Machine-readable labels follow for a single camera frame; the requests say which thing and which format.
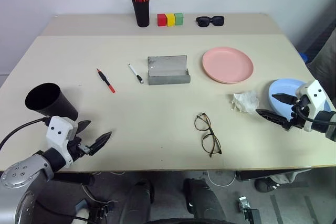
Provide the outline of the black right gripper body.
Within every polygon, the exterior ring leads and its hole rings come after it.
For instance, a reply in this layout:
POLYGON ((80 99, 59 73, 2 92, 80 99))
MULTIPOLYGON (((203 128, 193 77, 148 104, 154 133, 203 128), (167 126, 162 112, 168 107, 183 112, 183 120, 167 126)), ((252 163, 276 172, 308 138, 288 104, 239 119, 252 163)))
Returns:
POLYGON ((287 95, 288 104, 292 105, 291 109, 291 119, 287 124, 287 131, 289 131, 292 127, 297 127, 302 129, 306 120, 304 117, 308 116, 308 109, 306 106, 309 104, 309 99, 306 95, 302 96, 298 99, 295 96, 287 95))

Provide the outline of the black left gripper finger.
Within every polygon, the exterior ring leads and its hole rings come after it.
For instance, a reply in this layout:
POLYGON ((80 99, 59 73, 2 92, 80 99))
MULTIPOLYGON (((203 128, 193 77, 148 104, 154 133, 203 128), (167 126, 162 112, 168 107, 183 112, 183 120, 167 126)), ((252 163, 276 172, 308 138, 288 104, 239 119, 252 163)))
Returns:
POLYGON ((83 120, 78 122, 78 127, 76 133, 82 132, 89 124, 91 123, 91 120, 83 120))
POLYGON ((109 138, 111 137, 112 132, 107 132, 101 135, 96 139, 96 141, 89 146, 89 152, 88 155, 94 155, 97 151, 99 151, 101 148, 105 146, 109 138))

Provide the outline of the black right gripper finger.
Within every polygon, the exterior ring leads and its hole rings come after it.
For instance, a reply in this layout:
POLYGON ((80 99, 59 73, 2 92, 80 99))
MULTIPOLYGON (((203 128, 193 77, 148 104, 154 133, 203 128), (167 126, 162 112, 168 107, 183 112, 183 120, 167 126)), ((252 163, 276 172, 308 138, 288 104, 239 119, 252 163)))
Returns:
POLYGON ((285 117, 266 109, 256 109, 256 112, 264 119, 280 125, 285 130, 289 130, 289 122, 285 117))
POLYGON ((289 94, 276 93, 276 94, 272 94, 271 96, 275 98, 276 100, 280 101, 281 103, 285 103, 288 105, 296 104, 296 97, 289 95, 289 94))

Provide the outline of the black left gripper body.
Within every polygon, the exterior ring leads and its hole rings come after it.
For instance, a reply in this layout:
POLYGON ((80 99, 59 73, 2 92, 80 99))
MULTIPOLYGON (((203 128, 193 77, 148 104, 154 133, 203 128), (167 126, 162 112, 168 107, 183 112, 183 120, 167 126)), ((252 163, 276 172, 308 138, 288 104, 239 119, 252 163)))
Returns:
POLYGON ((73 140, 67 143, 67 150, 73 160, 77 160, 90 153, 90 148, 82 145, 81 138, 75 136, 73 140))

